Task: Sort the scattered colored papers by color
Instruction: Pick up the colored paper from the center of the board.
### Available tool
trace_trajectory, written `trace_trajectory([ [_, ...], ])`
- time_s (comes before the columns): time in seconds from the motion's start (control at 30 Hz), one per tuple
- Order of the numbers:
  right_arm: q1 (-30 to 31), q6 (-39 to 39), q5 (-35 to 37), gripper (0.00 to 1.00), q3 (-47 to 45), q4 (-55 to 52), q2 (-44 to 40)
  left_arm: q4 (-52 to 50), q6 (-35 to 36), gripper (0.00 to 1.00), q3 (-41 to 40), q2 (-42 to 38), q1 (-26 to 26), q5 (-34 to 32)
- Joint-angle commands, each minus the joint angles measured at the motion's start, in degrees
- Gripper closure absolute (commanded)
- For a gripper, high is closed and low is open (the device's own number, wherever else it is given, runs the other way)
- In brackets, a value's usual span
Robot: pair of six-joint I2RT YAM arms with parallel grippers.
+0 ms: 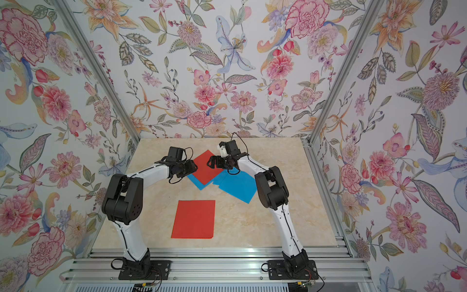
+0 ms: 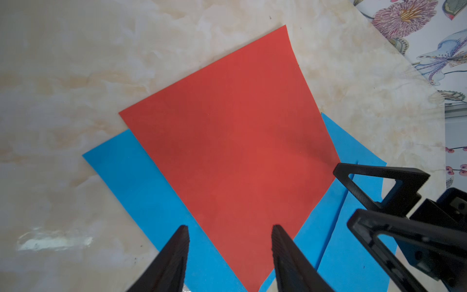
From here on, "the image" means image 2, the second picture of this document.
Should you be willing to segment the red paper sheet two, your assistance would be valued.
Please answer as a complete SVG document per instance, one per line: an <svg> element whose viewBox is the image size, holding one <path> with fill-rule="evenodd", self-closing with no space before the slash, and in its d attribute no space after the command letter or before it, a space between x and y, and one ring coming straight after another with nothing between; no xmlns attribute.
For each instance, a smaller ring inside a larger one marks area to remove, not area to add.
<svg viewBox="0 0 467 292"><path fill-rule="evenodd" d="M284 26L120 116L249 292L272 227L295 236L339 162Z"/></svg>

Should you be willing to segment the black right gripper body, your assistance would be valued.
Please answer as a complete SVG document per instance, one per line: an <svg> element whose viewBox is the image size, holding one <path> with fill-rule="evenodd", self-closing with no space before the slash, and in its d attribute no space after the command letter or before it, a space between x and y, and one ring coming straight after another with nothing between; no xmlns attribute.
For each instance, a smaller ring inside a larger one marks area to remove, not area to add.
<svg viewBox="0 0 467 292"><path fill-rule="evenodd" d="M410 219L466 233L467 193L453 187L446 189L437 201L426 199ZM466 262L404 241L397 243L408 263L417 270L442 281L446 288L467 287Z"/></svg>

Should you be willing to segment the blue paper sheet two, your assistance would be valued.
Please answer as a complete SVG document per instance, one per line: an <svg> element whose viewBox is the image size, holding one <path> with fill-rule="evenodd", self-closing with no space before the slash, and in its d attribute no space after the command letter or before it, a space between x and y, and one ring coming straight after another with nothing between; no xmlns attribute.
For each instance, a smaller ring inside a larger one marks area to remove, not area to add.
<svg viewBox="0 0 467 292"><path fill-rule="evenodd" d="M346 191L319 264L319 275L336 292L386 292L390 278L347 227L361 203Z"/></svg>

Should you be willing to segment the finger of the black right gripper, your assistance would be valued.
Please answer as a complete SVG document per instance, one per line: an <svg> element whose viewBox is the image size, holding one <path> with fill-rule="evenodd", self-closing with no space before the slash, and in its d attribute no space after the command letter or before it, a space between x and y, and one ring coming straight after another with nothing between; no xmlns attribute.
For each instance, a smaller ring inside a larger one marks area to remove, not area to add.
<svg viewBox="0 0 467 292"><path fill-rule="evenodd" d="M467 289L467 234L456 229L358 209L347 227L403 292L426 288L396 258L380 236L407 247L409 263L427 276L442 281L450 292Z"/></svg>
<svg viewBox="0 0 467 292"><path fill-rule="evenodd" d="M418 191L430 177L416 168L346 163L333 174L364 208L397 217L405 217L421 200Z"/></svg>

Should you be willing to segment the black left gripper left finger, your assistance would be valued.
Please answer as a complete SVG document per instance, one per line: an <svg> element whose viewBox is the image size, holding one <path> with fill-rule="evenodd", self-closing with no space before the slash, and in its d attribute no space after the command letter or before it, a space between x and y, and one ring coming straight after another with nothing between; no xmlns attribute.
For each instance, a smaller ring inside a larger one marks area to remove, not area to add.
<svg viewBox="0 0 467 292"><path fill-rule="evenodd" d="M183 291L189 243L189 229L181 225L127 292Z"/></svg>

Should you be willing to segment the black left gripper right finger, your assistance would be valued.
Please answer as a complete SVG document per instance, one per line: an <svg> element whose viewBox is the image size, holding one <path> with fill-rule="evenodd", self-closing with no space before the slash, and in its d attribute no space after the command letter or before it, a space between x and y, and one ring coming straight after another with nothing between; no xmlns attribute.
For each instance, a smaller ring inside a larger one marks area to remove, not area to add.
<svg viewBox="0 0 467 292"><path fill-rule="evenodd" d="M333 291L280 225L273 226L271 240L278 291Z"/></svg>

